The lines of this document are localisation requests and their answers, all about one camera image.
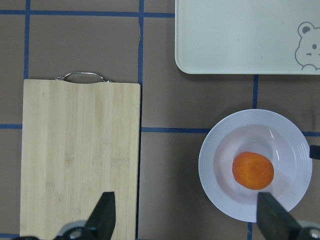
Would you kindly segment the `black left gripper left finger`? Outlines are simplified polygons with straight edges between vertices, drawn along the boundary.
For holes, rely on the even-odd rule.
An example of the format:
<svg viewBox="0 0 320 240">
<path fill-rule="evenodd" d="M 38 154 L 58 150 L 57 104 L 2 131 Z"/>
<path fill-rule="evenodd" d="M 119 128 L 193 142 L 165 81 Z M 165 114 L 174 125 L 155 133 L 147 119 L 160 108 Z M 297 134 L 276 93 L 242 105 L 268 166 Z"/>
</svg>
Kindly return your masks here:
<svg viewBox="0 0 320 240">
<path fill-rule="evenodd" d="M 116 225 L 115 193 L 103 192 L 84 228 L 90 240 L 110 240 Z"/>
</svg>

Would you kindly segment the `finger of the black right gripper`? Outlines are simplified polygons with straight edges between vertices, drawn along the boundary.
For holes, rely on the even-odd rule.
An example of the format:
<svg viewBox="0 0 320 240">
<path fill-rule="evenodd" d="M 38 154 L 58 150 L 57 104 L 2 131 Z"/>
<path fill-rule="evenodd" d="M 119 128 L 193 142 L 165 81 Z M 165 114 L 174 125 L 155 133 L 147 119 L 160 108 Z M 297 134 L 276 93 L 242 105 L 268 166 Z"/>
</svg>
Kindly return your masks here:
<svg viewBox="0 0 320 240">
<path fill-rule="evenodd" d="M 320 146 L 310 145 L 309 146 L 309 157 L 311 159 L 320 160 Z"/>
</svg>

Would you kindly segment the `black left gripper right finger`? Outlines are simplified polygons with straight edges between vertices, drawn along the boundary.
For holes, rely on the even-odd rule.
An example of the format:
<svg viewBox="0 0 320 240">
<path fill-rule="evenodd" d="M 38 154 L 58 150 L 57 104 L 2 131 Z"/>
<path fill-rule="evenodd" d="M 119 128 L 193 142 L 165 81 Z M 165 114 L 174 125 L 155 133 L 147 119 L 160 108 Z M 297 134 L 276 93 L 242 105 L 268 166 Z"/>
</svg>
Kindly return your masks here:
<svg viewBox="0 0 320 240">
<path fill-rule="evenodd" d="M 302 230 L 269 192 L 257 195 L 256 224 L 266 240 L 295 240 Z"/>
</svg>

